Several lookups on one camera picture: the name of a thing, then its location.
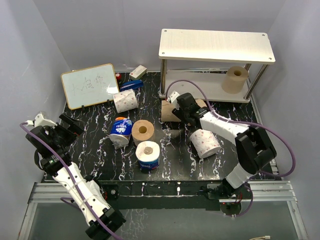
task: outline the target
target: handwriting on whiteboard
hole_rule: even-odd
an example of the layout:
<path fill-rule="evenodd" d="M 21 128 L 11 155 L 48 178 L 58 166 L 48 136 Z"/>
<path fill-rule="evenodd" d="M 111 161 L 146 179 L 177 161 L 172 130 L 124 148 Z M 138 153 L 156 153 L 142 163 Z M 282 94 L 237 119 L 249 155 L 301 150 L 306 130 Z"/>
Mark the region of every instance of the handwriting on whiteboard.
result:
<path fill-rule="evenodd" d="M 86 94 L 93 92 L 97 89 L 101 89 L 103 87 L 103 84 L 106 84 L 104 82 L 104 79 L 102 76 L 97 74 L 96 78 L 94 80 L 91 80 L 89 78 L 84 78 L 84 81 L 80 82 L 79 85 L 75 85 L 74 83 L 72 84 L 72 92 L 73 95 L 78 95 L 78 94 Z"/>

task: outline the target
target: brown paper roll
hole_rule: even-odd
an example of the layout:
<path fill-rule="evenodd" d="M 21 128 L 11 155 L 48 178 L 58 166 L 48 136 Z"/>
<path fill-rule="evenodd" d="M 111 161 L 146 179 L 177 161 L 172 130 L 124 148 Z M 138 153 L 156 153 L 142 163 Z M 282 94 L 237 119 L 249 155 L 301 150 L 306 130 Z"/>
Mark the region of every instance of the brown paper roll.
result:
<path fill-rule="evenodd" d="M 133 124 L 132 137 L 134 144 L 138 146 L 144 141 L 156 141 L 155 127 L 147 120 L 139 120 Z"/>
<path fill-rule="evenodd" d="M 195 102 L 200 106 L 200 108 L 206 107 L 206 103 L 202 99 L 197 99 Z M 177 118 L 172 110 L 175 107 L 166 100 L 161 101 L 161 122 L 181 122 L 179 118 Z"/>
<path fill-rule="evenodd" d="M 246 69 L 241 66 L 232 66 L 226 73 L 222 83 L 222 89 L 228 94 L 240 93 L 249 74 Z"/>

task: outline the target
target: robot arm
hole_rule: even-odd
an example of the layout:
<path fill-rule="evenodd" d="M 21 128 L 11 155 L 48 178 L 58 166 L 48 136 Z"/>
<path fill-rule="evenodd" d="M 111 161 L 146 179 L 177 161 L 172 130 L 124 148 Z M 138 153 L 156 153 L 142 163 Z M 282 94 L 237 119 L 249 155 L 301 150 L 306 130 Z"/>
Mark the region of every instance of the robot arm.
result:
<path fill-rule="evenodd" d="M 182 122 L 214 132 L 236 146 L 239 163 L 216 189 L 220 196 L 230 197 L 276 157 L 277 152 L 264 129 L 231 123 L 222 116 L 216 117 L 208 108 L 200 108 L 190 93 L 180 95 L 174 91 L 167 101 L 174 105 L 172 113 Z"/>
<path fill-rule="evenodd" d="M 36 147 L 35 163 L 40 169 L 64 186 L 71 195 L 89 226 L 85 231 L 87 235 L 94 240 L 108 239 L 126 220 L 119 211 L 114 210 L 105 201 L 100 192 L 99 184 L 93 177 L 82 177 L 78 166 L 72 162 L 66 150 L 76 140 L 77 136 L 84 131 L 81 122 L 65 114 L 60 115 L 60 119 L 69 124 L 69 127 L 64 128 L 60 124 L 46 119 L 42 112 L 34 120 L 26 122 L 28 126 L 34 126 L 25 137 Z M 31 134 L 49 145 L 63 159 L 75 183 L 59 159 L 41 142 L 32 137 Z M 112 232 L 107 232 L 94 215 L 98 216 L 102 223 Z"/>

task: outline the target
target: white wall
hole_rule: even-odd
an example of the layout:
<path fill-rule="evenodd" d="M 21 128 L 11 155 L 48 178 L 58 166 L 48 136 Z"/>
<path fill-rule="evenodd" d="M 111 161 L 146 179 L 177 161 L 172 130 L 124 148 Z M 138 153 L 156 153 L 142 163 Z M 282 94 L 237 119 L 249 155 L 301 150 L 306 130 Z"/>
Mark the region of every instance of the white wall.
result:
<path fill-rule="evenodd" d="M 71 69 L 159 70 L 161 29 L 267 32 L 285 0 L 33 0 Z M 168 68 L 218 63 L 169 61 Z"/>
<path fill-rule="evenodd" d="M 65 105 L 69 67 L 32 0 L 0 0 L 0 239 L 16 240 L 34 182 L 43 171 L 19 124 Z"/>
<path fill-rule="evenodd" d="M 268 32 L 275 55 L 254 91 L 263 123 L 281 133 L 297 157 L 288 177 L 310 240 L 319 239 L 320 1 L 287 0 Z M 282 173 L 291 166 L 276 144 Z"/>

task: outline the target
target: black table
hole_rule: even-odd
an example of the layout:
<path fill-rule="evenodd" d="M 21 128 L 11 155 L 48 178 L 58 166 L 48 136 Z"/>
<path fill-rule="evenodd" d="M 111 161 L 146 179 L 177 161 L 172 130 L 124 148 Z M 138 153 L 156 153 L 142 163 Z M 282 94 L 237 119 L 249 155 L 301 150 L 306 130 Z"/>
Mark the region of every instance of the black table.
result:
<path fill-rule="evenodd" d="M 129 74 L 122 73 L 122 79 L 129 81 Z M 144 86 L 135 91 L 139 108 L 117 113 L 113 103 L 97 104 L 85 110 L 65 107 L 64 113 L 85 124 L 85 132 L 69 150 L 81 174 L 94 175 L 99 181 L 208 181 L 222 180 L 229 174 L 238 163 L 235 146 L 216 135 L 221 151 L 200 159 L 189 139 L 194 127 L 178 122 L 161 122 L 160 73 L 148 72 L 142 80 Z M 251 103 L 212 102 L 211 105 L 227 118 L 257 121 Z M 140 169 L 132 138 L 129 146 L 115 150 L 108 136 L 116 117 L 153 123 L 161 151 L 157 169 L 147 172 Z M 269 164 L 263 170 L 272 173 Z M 257 175 L 255 179 L 274 180 L 264 174 Z M 45 175 L 43 181 L 49 180 L 52 178 Z"/>

